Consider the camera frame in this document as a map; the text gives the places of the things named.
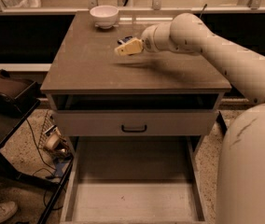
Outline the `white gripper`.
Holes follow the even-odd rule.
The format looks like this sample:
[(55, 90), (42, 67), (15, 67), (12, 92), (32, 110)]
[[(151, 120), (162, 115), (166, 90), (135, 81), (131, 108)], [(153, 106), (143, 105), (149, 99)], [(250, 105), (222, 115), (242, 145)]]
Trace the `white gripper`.
[(169, 50), (169, 36), (169, 22), (151, 25), (141, 34), (141, 40), (133, 37), (127, 43), (118, 45), (114, 51), (118, 56), (126, 56), (141, 53), (143, 47), (149, 52)]

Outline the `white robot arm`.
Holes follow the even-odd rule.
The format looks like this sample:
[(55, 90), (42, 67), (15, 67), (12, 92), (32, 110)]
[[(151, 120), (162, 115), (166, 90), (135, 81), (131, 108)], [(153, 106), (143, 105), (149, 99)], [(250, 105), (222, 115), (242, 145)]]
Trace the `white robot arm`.
[(117, 55), (144, 50), (197, 52), (255, 105), (237, 117), (223, 139), (216, 224), (265, 224), (265, 56), (214, 34), (190, 13), (149, 26), (115, 48)]

